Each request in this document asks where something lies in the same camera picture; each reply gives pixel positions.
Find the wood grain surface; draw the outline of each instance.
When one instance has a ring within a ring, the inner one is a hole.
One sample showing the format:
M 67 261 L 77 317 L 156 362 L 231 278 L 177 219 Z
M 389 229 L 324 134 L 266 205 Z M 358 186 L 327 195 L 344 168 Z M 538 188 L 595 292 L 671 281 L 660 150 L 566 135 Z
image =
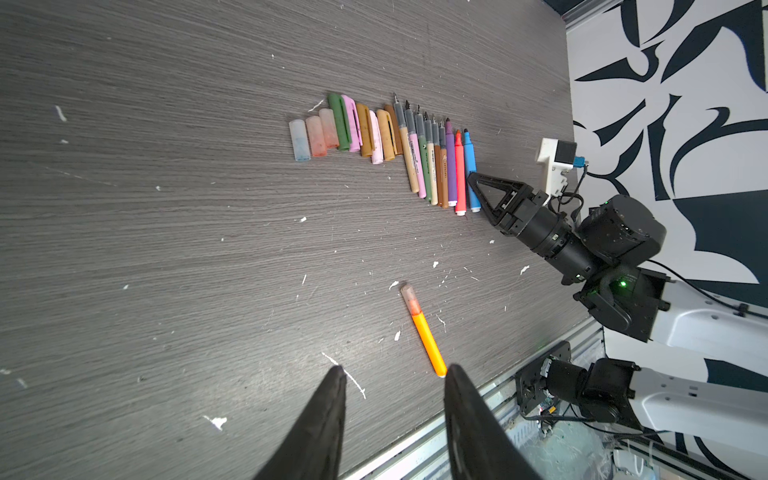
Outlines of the wood grain surface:
M 365 389 L 352 468 L 442 408 L 397 280 L 476 383 L 586 317 L 482 214 L 411 194 L 401 157 L 298 164 L 287 126 L 396 91 L 535 184 L 541 137 L 572 139 L 543 2 L 10 0 L 0 22 L 0 478 L 249 478 L 321 353 Z

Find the black leaf pattern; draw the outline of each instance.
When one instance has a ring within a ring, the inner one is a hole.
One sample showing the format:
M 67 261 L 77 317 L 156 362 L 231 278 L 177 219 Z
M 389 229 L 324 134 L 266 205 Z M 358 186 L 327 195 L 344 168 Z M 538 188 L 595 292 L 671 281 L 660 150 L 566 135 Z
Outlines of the black leaf pattern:
M 632 117 L 637 115 L 638 111 L 644 108 L 645 108 L 645 100 L 640 102 L 640 104 L 637 107 L 635 107 L 633 111 L 624 115 L 622 118 L 616 120 L 614 123 L 610 125 L 606 125 L 605 127 L 602 127 L 599 130 L 595 130 L 594 132 L 598 134 L 598 137 L 600 138 L 600 146 L 602 147 L 603 145 L 611 141 L 616 135 L 618 135 L 621 129 L 624 128 L 624 125 L 626 125 L 627 122 L 632 119 Z
M 615 61 L 610 65 L 606 65 L 603 68 L 599 68 L 591 73 L 577 78 L 575 81 L 595 81 L 595 80 L 607 80 L 609 78 L 628 78 L 635 81 L 648 81 L 654 76 L 656 70 L 659 69 L 659 58 L 656 56 L 656 47 L 661 42 L 651 45 L 648 48 L 643 49 L 645 58 L 648 59 L 648 69 L 644 75 L 640 75 L 629 65 L 629 61 L 626 58 L 622 58 L 619 61 Z
M 664 24 L 664 27 L 661 27 L 661 30 L 659 30 L 656 35 L 648 39 L 648 41 L 653 40 L 654 38 L 669 30 L 683 17 L 683 15 L 685 15 L 686 12 L 688 12 L 688 9 L 693 4 L 694 0 L 674 0 L 674 5 L 672 5 L 672 13 L 670 13 L 670 17 L 668 18 L 667 23 Z
M 624 35 L 635 47 L 640 46 L 640 30 L 637 26 L 636 0 L 624 0 L 621 3 L 621 24 L 624 27 Z
M 667 189 L 664 188 L 664 182 L 661 179 L 661 144 L 664 142 L 664 135 L 667 129 L 664 128 L 664 120 L 672 110 L 672 107 L 681 97 L 670 95 L 670 103 L 667 110 L 657 118 L 652 124 L 648 125 L 648 149 L 650 150 L 650 171 L 654 179 L 654 194 L 656 200 L 669 200 L 670 196 Z
M 640 135 L 637 136 L 637 139 L 632 142 L 632 145 L 624 151 L 623 154 L 619 155 L 619 161 L 618 164 L 616 164 L 616 168 L 614 168 L 614 171 L 610 172 L 609 174 L 593 174 L 592 172 L 587 172 L 587 175 L 590 177 L 595 178 L 602 178 L 603 180 L 608 180 L 611 182 L 616 188 L 616 191 L 622 195 L 629 195 L 629 192 L 627 191 L 627 188 L 624 187 L 624 185 L 621 184 L 619 180 L 617 180 L 617 177 L 627 171 L 627 169 L 634 163 L 634 161 L 637 159 L 637 154 L 640 153 L 640 147 L 643 144 L 643 132 L 640 132 Z
M 763 13 L 761 7 L 760 0 L 753 0 L 695 27 L 672 54 L 661 76 L 661 81 L 667 80 L 701 55 L 710 46 L 720 29 L 724 27 L 738 35 L 744 46 L 746 66 L 750 70 L 752 80 L 765 91 L 765 52 L 763 51 Z
M 768 130 L 768 118 L 761 118 L 759 120 L 739 121 L 735 124 L 725 125 L 730 117 L 730 109 L 727 107 L 710 108 L 709 110 L 717 111 L 717 118 L 707 125 L 702 131 L 695 134 L 689 141 L 685 142 L 680 149 L 675 152 L 672 157 L 672 163 L 670 165 L 670 182 L 672 185 L 672 191 L 674 192 L 674 175 L 677 171 L 677 166 L 680 161 L 683 160 L 690 151 L 699 147 L 708 141 L 715 140 L 716 138 L 726 137 L 727 135 L 740 134 L 748 131 L 765 131 Z

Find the black and white wall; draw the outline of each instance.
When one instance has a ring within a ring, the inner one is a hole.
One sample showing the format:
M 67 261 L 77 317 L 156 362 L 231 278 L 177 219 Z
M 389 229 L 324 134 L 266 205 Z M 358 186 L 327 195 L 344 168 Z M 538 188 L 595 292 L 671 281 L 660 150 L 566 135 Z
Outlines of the black and white wall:
M 587 207 L 667 227 L 656 260 L 768 306 L 768 0 L 625 0 L 568 32 Z

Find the white speck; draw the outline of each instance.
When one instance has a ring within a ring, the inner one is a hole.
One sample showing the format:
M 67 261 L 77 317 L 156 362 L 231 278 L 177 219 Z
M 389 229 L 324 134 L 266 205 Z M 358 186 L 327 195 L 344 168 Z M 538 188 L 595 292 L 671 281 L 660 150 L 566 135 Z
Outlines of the white speck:
M 206 419 L 208 422 L 213 423 L 214 427 L 219 429 L 220 432 L 222 431 L 221 426 L 223 424 L 227 423 L 227 417 L 224 417 L 224 418 L 216 417 L 215 419 L 212 419 L 212 418 L 208 417 L 208 415 L 203 415 L 203 418 Z
M 322 104 L 323 104 L 323 102 L 324 102 L 325 100 L 326 100 L 326 99 L 324 98 L 323 100 L 321 100 L 321 101 L 317 102 L 317 105 L 315 105 L 314 107 L 312 107 L 312 108 L 310 108 L 309 110 L 307 110 L 307 111 L 306 111 L 306 113 L 310 113 L 311 111 L 315 110 L 315 108 L 318 108 L 320 105 L 322 105 Z
M 336 360 L 334 360 L 331 357 L 327 356 L 324 352 L 320 352 L 320 353 L 322 353 L 324 357 L 326 357 L 328 360 L 330 360 L 333 365 L 339 365 L 339 363 Z M 366 399 L 366 390 L 363 387 L 360 386 L 360 384 L 357 382 L 357 380 L 355 380 L 355 378 L 353 376 L 351 376 L 349 374 L 349 372 L 346 371 L 346 369 L 344 369 L 344 374 L 347 375 L 350 380 L 352 380 L 352 383 L 357 385 L 357 389 L 360 391 L 360 393 L 362 393 L 362 398 Z
M 67 118 L 64 116 L 64 112 L 61 111 L 61 107 L 58 105 L 54 105 L 56 107 L 56 113 L 58 113 L 58 119 L 61 121 L 67 121 Z

